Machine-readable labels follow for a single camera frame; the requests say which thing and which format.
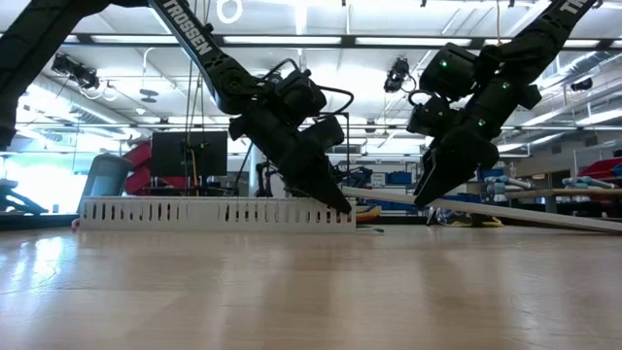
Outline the black computer monitor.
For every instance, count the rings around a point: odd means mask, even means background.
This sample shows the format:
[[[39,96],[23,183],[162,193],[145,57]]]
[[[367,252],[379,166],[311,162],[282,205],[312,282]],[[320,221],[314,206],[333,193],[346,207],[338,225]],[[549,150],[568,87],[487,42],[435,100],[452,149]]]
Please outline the black computer monitor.
[[[156,132],[152,138],[151,174],[224,176],[227,139],[226,131]]]

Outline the white ceiling vent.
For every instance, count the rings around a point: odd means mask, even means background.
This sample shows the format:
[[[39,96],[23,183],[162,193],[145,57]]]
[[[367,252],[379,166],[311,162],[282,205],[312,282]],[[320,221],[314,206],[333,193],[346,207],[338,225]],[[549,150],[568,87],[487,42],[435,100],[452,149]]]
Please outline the white ceiling vent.
[[[541,73],[542,80],[549,79],[558,72],[559,69],[559,56],[556,56]]]

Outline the black overhead light bar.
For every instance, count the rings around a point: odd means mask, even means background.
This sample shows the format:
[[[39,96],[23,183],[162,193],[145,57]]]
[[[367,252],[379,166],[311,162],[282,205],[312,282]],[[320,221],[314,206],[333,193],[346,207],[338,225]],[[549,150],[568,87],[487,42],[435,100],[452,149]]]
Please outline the black overhead light bar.
[[[494,45],[497,39],[456,36],[360,36],[360,35],[219,35],[213,36],[219,47],[287,49],[407,49],[435,50],[451,42],[468,50]],[[175,47],[178,40],[168,34],[71,34],[66,46]]]

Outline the white slotted cable duct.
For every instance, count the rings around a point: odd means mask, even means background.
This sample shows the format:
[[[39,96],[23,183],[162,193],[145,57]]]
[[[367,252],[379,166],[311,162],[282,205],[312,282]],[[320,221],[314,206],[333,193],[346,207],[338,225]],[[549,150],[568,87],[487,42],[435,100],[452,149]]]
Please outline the white slotted cable duct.
[[[356,213],[312,198],[101,196],[79,207],[81,228],[124,231],[353,232]]]

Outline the white grey mesh office chair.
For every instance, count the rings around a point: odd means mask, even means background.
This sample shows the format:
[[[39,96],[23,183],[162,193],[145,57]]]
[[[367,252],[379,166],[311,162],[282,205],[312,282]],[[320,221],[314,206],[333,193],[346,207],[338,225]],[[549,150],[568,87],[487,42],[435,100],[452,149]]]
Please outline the white grey mesh office chair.
[[[132,163],[111,154],[96,156],[86,178],[82,197],[121,196]]]

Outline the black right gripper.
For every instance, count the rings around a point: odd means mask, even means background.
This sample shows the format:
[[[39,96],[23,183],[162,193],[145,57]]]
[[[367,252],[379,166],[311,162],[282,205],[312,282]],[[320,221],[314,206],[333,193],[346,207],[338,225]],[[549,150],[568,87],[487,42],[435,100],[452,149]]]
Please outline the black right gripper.
[[[424,154],[424,172],[417,183],[414,205],[431,201],[470,180],[477,169],[490,169],[500,158],[498,148],[476,130],[458,126],[434,137]]]

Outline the grey rolled tube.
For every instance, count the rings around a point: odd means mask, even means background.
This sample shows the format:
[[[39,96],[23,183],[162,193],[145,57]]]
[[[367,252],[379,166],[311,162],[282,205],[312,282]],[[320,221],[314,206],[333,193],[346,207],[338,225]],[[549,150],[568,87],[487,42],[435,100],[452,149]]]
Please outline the grey rolled tube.
[[[505,196],[508,192],[529,191],[535,188],[531,182],[517,180],[515,178],[503,176],[491,176],[484,179],[486,183],[486,191],[495,202],[505,202]]]
[[[605,182],[599,179],[594,179],[589,176],[565,178],[562,180],[562,183],[566,189],[590,189],[590,188],[605,189],[605,190],[617,189],[617,186],[615,184]]]

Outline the red panel structure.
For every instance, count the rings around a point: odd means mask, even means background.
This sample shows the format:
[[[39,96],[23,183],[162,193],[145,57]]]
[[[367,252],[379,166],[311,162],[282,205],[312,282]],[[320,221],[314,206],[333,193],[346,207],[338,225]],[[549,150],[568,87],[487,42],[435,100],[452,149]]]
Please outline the red panel structure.
[[[138,196],[182,196],[186,194],[184,177],[154,177],[151,174],[151,142],[141,141],[122,156],[132,166],[125,181],[127,194]]]

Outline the white duct cover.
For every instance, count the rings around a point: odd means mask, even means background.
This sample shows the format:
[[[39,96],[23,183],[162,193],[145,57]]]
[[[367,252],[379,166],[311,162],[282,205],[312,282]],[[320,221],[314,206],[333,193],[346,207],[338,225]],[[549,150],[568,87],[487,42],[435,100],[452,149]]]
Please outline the white duct cover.
[[[342,187],[341,190],[345,195],[348,196],[416,205],[416,197],[414,195],[379,192],[374,190],[365,190],[351,187]],[[591,218],[565,216],[560,214],[537,212],[456,200],[447,200],[441,198],[434,200],[431,203],[431,207],[449,209],[460,212],[483,214],[493,217],[503,217],[527,221],[531,223],[548,224],[564,228],[577,228],[599,232],[622,233],[622,223],[615,223],[611,221],[597,220]]]

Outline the red storage bin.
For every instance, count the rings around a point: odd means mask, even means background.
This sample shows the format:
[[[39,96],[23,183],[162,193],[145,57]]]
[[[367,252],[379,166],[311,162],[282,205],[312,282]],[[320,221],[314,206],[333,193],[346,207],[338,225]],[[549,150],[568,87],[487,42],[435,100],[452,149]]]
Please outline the red storage bin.
[[[578,177],[591,177],[606,182],[622,181],[622,157],[598,160],[577,173]]]

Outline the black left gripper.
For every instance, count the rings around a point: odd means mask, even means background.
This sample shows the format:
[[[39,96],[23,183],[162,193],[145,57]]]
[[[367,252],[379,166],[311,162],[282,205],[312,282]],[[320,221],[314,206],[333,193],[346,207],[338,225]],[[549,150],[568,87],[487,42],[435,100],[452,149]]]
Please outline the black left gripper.
[[[343,137],[333,121],[300,130],[265,107],[252,107],[231,119],[228,131],[232,139],[248,137],[276,165],[288,187],[339,213],[351,213],[352,206],[331,178],[326,156],[326,149]]]

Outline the wooden workbench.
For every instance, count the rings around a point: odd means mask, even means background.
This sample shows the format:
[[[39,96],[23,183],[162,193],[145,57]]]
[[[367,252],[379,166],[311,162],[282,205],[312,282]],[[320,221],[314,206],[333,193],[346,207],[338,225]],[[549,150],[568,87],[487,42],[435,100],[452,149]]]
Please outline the wooden workbench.
[[[607,199],[612,202],[613,212],[616,215],[622,216],[622,189],[548,189],[548,190],[531,190],[531,191],[518,191],[507,192],[505,197],[507,199],[519,199],[530,197],[545,197],[545,210],[548,213],[557,212],[556,198],[558,196],[574,197],[574,196],[588,196],[590,198]]]

